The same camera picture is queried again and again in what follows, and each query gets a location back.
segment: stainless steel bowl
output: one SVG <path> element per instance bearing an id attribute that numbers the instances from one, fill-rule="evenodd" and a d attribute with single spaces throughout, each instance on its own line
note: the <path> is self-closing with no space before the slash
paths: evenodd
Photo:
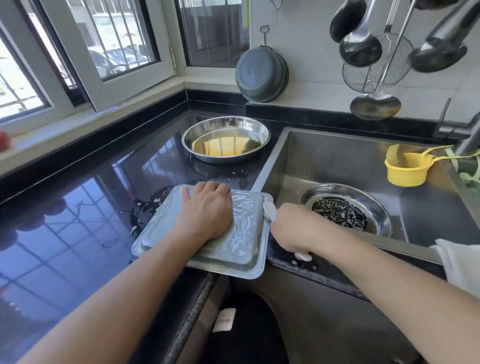
<path id="1" fill-rule="evenodd" d="M 189 128 L 183 146 L 198 159 L 214 164 L 237 163 L 253 157 L 270 140 L 261 122 L 241 116 L 207 119 Z"/>
<path id="2" fill-rule="evenodd" d="M 325 197 L 341 198 L 359 209 L 367 219 L 364 231 L 389 238 L 392 235 L 392 223 L 385 208 L 369 194 L 354 187 L 339 183 L 323 183 L 304 191 L 299 205 L 312 209 L 313 204 Z"/>

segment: white towel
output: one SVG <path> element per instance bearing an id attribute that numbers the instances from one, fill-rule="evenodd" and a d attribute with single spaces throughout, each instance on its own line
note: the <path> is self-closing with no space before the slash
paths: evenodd
<path id="1" fill-rule="evenodd" d="M 449 283 L 480 298 L 480 245 L 455 244 L 435 240 Z"/>

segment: yellow strainer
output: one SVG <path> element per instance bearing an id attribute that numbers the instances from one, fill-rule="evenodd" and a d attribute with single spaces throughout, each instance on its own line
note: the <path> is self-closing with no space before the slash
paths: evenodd
<path id="1" fill-rule="evenodd" d="M 387 166 L 387 178 L 391 184 L 400 187 L 415 187 L 424 184 L 427 180 L 428 170 L 433 164 L 442 159 L 457 159 L 457 158 L 469 158 L 480 154 L 480 149 L 477 150 L 471 156 L 445 156 L 435 157 L 432 154 L 428 154 L 435 149 L 448 148 L 450 146 L 435 146 L 425 150 L 423 153 L 403 153 L 405 157 L 406 167 L 395 167 L 391 165 L 388 160 L 385 160 Z M 390 148 L 398 148 L 396 145 L 392 145 Z"/>

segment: stainless steel tray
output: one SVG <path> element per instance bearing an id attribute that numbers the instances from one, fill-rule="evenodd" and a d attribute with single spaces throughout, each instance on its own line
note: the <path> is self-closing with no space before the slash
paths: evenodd
<path id="1" fill-rule="evenodd" d="M 181 210 L 181 189 L 175 187 L 157 209 L 132 246 L 140 256 L 162 240 L 174 226 Z M 194 186 L 189 186 L 192 193 Z M 254 279 L 265 267 L 270 223 L 263 218 L 264 200 L 273 201 L 269 194 L 232 190 L 234 222 L 217 239 L 208 241 L 190 260 L 188 267 Z"/>

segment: gray basin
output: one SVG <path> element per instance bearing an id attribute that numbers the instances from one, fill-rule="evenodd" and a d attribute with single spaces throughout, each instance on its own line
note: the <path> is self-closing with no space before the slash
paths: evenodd
<path id="1" fill-rule="evenodd" d="M 461 244 L 480 242 L 479 200 L 462 183 L 449 161 L 437 162 L 425 184 L 402 188 L 390 184 L 384 164 L 392 141 L 285 128 L 253 191 L 273 196 L 279 208 L 296 203 L 313 185 L 342 183 L 375 197 L 388 211 L 391 239 L 356 232 L 375 245 L 439 262 L 428 247 L 443 238 Z M 421 152 L 421 145 L 402 145 Z"/>

